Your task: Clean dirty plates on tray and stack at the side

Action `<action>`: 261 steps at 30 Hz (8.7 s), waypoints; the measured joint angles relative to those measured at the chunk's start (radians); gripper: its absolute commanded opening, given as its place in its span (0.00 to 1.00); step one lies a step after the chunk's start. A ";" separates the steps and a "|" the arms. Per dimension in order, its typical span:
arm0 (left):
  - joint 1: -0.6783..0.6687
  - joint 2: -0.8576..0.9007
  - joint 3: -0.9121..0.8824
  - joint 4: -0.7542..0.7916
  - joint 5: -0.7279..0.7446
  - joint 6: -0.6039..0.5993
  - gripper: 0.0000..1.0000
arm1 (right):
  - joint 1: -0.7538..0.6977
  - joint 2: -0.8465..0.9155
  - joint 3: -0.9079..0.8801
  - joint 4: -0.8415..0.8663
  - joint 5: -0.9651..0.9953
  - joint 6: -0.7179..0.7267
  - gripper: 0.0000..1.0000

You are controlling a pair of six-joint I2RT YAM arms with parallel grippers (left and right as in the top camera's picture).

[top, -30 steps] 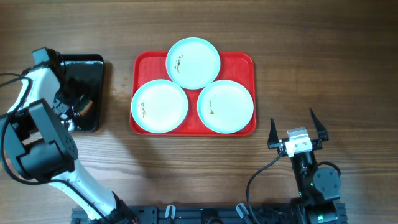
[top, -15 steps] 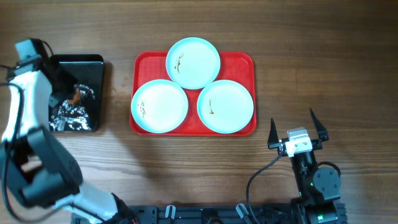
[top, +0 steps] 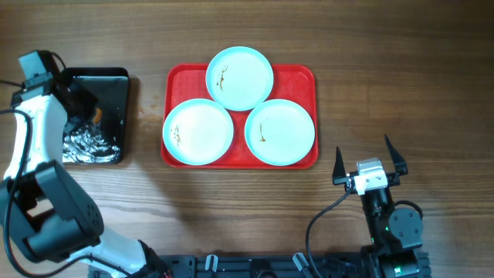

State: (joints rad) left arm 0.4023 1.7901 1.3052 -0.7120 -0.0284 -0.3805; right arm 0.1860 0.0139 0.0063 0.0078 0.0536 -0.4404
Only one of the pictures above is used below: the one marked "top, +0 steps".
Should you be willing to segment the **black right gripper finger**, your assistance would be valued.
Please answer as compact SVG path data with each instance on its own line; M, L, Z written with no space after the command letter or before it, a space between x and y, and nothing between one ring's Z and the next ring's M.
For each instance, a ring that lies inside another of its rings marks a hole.
M393 144L391 143L389 137L386 134L384 135L384 139L385 139L385 143L387 145L387 149L390 153L391 160L393 162L395 171L399 175L407 175L408 174L408 165L406 163L406 160L394 148Z
M336 148L336 160L333 167L332 181L334 185L345 185L347 183L347 172L344 167L340 148Z

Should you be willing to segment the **orange green sponge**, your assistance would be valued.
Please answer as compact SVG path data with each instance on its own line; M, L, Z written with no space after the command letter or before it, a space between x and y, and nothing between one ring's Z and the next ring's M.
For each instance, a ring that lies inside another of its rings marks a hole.
M95 109L95 113L93 115L92 123L98 124L101 121L102 114L103 114L103 111L99 107L97 107Z

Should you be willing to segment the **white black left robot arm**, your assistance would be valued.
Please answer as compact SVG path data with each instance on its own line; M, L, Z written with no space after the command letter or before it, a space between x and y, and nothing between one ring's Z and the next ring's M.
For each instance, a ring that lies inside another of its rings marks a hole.
M15 250L64 270L85 263L112 277L169 277L151 247L104 225L95 201L63 165L63 143L81 124L122 127L130 80L122 68L38 73L12 97L14 154L1 184L1 224L10 263Z

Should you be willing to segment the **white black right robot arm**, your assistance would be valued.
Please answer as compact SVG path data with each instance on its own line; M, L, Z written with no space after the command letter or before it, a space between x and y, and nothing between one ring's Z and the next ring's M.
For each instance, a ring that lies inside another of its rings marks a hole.
M371 244L361 248L357 271L360 277L426 277L431 274L428 255L423 253L421 235L423 211L408 200L395 201L391 187L408 174L406 160L388 137L385 143L394 170L386 172L379 158L357 162L357 170L345 170L343 156L336 149L334 185L342 185L347 195L359 195L367 221Z

